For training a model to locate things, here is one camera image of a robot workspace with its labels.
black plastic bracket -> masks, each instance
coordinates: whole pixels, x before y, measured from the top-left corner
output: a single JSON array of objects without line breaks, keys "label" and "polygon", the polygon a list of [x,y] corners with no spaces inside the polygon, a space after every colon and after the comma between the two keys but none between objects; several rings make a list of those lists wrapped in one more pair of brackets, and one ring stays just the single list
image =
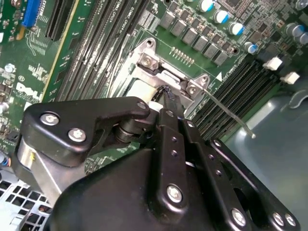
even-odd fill
[{"label": "black plastic bracket", "polygon": [[[248,217],[229,184],[221,162],[215,158],[215,152],[204,144],[198,128],[191,121],[182,120],[182,128],[186,139],[186,152],[194,155],[201,186],[207,191],[204,197],[211,209],[213,221],[223,230],[252,230]],[[244,225],[234,220],[233,210],[240,211],[244,216],[244,220],[247,221]]]},{"label": "black plastic bracket", "polygon": [[154,134],[156,146],[151,164],[149,208],[163,223],[177,223],[188,209],[184,138],[178,118],[169,109],[160,110]]},{"label": "black plastic bracket", "polygon": [[[40,117],[45,113],[57,116],[59,123],[42,123]],[[75,167],[106,147],[106,138],[116,124],[129,118],[145,119],[149,113],[148,105],[136,97],[35,104],[24,113],[21,135],[31,148],[61,165]],[[73,128],[85,132],[83,142],[68,137]]]},{"label": "black plastic bracket", "polygon": [[[300,230],[300,224],[295,216],[223,142],[211,140],[210,145],[216,150],[217,161],[223,165],[229,185],[234,188],[238,198],[241,198],[243,209],[249,214],[254,226],[263,227],[262,230]],[[294,222],[293,225],[287,220],[290,217]]]}]

black mounting arm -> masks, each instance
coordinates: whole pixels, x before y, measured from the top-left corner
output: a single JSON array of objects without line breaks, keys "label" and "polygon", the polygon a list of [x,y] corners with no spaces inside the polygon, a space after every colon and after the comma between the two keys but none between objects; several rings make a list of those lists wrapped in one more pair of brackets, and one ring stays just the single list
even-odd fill
[{"label": "black mounting arm", "polygon": [[[54,204],[48,230],[300,230],[221,141],[206,145],[178,99],[163,95],[159,112],[134,97],[26,110],[16,156]],[[85,176],[87,156],[132,141],[142,148]]]}]

white connector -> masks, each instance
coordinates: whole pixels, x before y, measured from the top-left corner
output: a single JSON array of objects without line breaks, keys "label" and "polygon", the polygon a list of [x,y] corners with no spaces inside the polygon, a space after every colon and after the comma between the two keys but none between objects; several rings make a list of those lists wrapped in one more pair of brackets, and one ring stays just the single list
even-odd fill
[{"label": "white connector", "polygon": [[290,72],[285,77],[280,78],[281,81],[287,84],[294,84],[299,78],[299,75],[296,72]]},{"label": "white connector", "polygon": [[277,71],[281,64],[282,60],[278,57],[274,57],[271,60],[268,60],[265,64],[263,64],[263,67],[271,71]]}]

dimm slot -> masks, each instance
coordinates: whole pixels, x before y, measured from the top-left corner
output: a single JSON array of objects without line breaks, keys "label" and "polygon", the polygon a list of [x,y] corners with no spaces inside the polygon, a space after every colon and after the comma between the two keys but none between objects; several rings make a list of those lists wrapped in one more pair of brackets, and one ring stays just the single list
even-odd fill
[{"label": "dimm slot", "polygon": [[75,56],[73,58],[73,62],[70,66],[70,69],[63,80],[59,93],[57,95],[56,101],[65,101],[68,100],[67,96],[70,92],[71,87],[76,83],[76,75],[75,72],[80,67],[83,57],[88,50],[90,43],[92,42],[92,38],[95,35],[96,29],[99,26],[96,18],[102,18],[104,15],[106,7],[108,6],[110,1],[107,0],[98,0],[96,1],[93,11],[89,17],[89,20],[85,26],[85,32],[83,34],[81,43],[75,52]]},{"label": "dimm slot", "polygon": [[109,18],[114,12],[115,7],[117,6],[117,1],[111,1],[107,6],[104,14],[98,22],[98,27],[93,34],[92,39],[90,40],[88,49],[85,50],[85,54],[81,57],[82,61],[73,75],[76,78],[75,84],[71,87],[68,97],[68,100],[77,100],[79,98],[80,91],[83,89],[83,84],[88,81],[87,73],[90,71],[90,67],[94,62],[95,55],[98,53],[100,47],[104,43],[104,38],[106,38],[105,29],[108,24]]},{"label": "dimm slot", "polygon": [[105,58],[108,54],[108,50],[114,49],[112,44],[115,41],[117,41],[118,37],[121,35],[119,30],[123,26],[123,23],[124,23],[125,19],[127,18],[129,11],[131,10],[133,2],[134,2],[134,0],[128,0],[127,2],[125,2],[125,7],[121,11],[118,12],[118,14],[120,16],[116,19],[114,25],[110,28],[111,33],[109,34],[109,36],[106,40],[106,43],[102,47],[101,52],[97,56],[93,66],[92,66],[91,72],[89,74],[89,80],[86,83],[86,85],[84,86],[82,94],[80,95],[79,99],[91,99],[92,98],[94,92],[92,90],[90,90],[90,88],[94,84],[95,79],[98,77],[97,76],[98,69],[100,69],[100,68],[105,69],[107,67],[107,60],[105,60]]},{"label": "dimm slot", "polygon": [[[225,98],[221,100],[221,102],[225,106],[229,107],[231,103],[230,101],[234,101],[236,98],[240,97],[244,89],[247,86],[249,86],[249,84],[251,84],[255,78],[257,78],[259,72],[255,72],[255,70],[256,68],[253,69],[251,68],[248,75],[245,76],[245,78],[243,78],[242,81],[238,82],[238,84],[234,85],[232,91],[229,91],[230,95],[228,94],[225,95]],[[209,123],[208,121],[206,121],[206,119],[213,118],[214,115],[215,118],[218,118],[220,116],[219,113],[222,114],[222,110],[216,105],[214,105],[213,110],[206,115],[204,121],[202,122],[203,125],[200,126],[200,129],[205,132],[206,131],[205,127],[210,127],[210,125],[214,123],[213,120],[211,121],[211,123]]]},{"label": "dimm slot", "polygon": [[[260,63],[246,59],[214,95],[241,118],[278,82],[278,78],[263,69]],[[237,125],[211,101],[205,104],[193,121],[198,124],[204,139],[221,138]]]},{"label": "dimm slot", "polygon": [[[121,42],[119,44],[122,44],[124,42],[126,34],[131,34],[133,32],[133,30],[135,29],[136,25],[139,22],[140,17],[142,16],[144,10],[147,8],[147,6],[150,3],[150,1],[151,0],[144,0],[144,1],[139,1],[138,2],[139,5],[136,7],[137,10],[133,12],[132,17],[131,17],[132,21],[129,24],[126,33],[122,33],[123,37],[122,37]],[[116,44],[114,44],[114,47],[117,47],[117,50],[116,50],[116,52],[114,52],[112,58],[110,58],[110,62],[109,62],[110,65],[115,65],[116,64],[116,60],[114,60],[114,59],[117,58],[116,54],[118,54],[120,52],[120,50],[121,50],[121,46],[117,46]],[[107,82],[106,78],[104,78],[104,77],[101,78],[100,83],[98,84],[98,86],[97,86],[97,88],[95,90],[95,93],[92,96],[93,99],[101,97],[102,88],[106,84],[106,82]]]},{"label": "dimm slot", "polygon": [[[241,63],[233,72],[233,74],[226,80],[226,82],[219,88],[219,90],[214,94],[214,96],[221,101],[223,97],[227,94],[227,92],[231,89],[231,87],[236,84],[242,77],[241,73],[245,73],[247,70],[251,68],[251,63],[249,61],[252,59],[252,56],[247,56],[243,63]],[[205,106],[197,113],[197,115],[193,118],[193,122],[196,125],[199,125],[203,122],[205,118],[207,118],[206,114],[210,113],[216,104],[214,104],[211,100],[208,100]]]},{"label": "dimm slot", "polygon": [[107,13],[106,20],[101,23],[102,26],[100,26],[98,30],[99,35],[96,37],[96,40],[91,44],[91,47],[87,52],[89,60],[87,60],[87,63],[83,63],[80,71],[77,74],[77,79],[79,80],[76,85],[77,88],[71,91],[69,99],[78,100],[80,98],[80,95],[82,94],[82,91],[84,90],[85,85],[90,81],[91,70],[94,67],[96,60],[98,59],[98,56],[100,56],[102,49],[104,48],[110,36],[110,33],[114,28],[114,25],[116,24],[120,13],[122,12],[122,8],[125,5],[125,2],[126,1],[124,0],[116,1],[112,5],[112,9],[110,11],[107,11],[109,13]]},{"label": "dimm slot", "polygon": [[[241,113],[241,107],[247,103],[247,102],[255,102],[257,103],[257,101],[255,101],[256,96],[263,95],[263,92],[265,91],[264,86],[269,85],[270,84],[270,80],[265,80],[265,79],[257,79],[257,83],[252,84],[252,88],[249,88],[250,90],[247,90],[244,92],[243,95],[241,95],[239,97],[238,100],[236,100],[236,102],[234,102],[233,104],[229,105],[229,108],[236,113],[236,115],[238,116],[242,116]],[[228,122],[229,117],[228,115],[226,115],[224,112],[222,112],[216,119],[216,122],[207,129],[207,131],[204,131],[202,136],[204,137],[212,137],[214,134],[216,134],[219,130],[221,130],[221,127],[226,125],[226,123]]]},{"label": "dimm slot", "polygon": [[[267,93],[270,92],[273,87],[276,86],[276,84],[271,85],[263,85],[262,91],[259,92],[256,95],[253,95],[252,98],[253,101],[247,101],[239,110],[238,115],[240,118],[243,118],[256,104],[258,101],[260,101]],[[224,127],[222,127],[219,131],[216,133],[213,133],[212,135],[209,135],[208,137],[204,137],[205,139],[208,139],[210,137],[219,137],[222,138],[224,135],[226,135],[231,129],[233,129],[235,126],[237,126],[236,122],[233,122],[232,119],[226,118],[227,122],[225,123]]]}]

capacitor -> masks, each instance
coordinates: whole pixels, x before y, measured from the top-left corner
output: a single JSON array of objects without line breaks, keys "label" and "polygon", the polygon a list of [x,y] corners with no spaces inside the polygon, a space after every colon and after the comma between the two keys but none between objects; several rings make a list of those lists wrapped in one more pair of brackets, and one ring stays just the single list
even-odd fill
[{"label": "capacitor", "polygon": [[222,11],[222,10],[218,10],[214,13],[214,21],[216,23],[225,23],[228,20],[229,16],[228,16],[228,12],[226,11]]},{"label": "capacitor", "polygon": [[308,32],[302,34],[299,37],[295,37],[294,40],[302,45],[306,45],[308,43]]},{"label": "capacitor", "polygon": [[212,0],[201,0],[199,2],[199,10],[201,12],[207,12],[210,11],[214,6],[214,3]]},{"label": "capacitor", "polygon": [[290,23],[287,25],[286,28],[286,34],[293,37],[299,37],[301,36],[305,31],[305,28],[303,25],[297,25],[295,23]]},{"label": "capacitor", "polygon": [[9,105],[6,102],[0,103],[0,114],[3,114],[9,109]]},{"label": "capacitor", "polygon": [[306,8],[307,6],[308,6],[308,0],[297,0],[295,4],[295,8],[299,11]]},{"label": "capacitor", "polygon": [[250,54],[254,54],[254,53],[256,53],[258,46],[251,43],[251,42],[246,42],[244,44],[244,49],[245,49],[246,52],[248,52]]},{"label": "capacitor", "polygon": [[241,35],[245,30],[245,27],[241,23],[231,23],[229,26],[229,32],[232,35]]}]

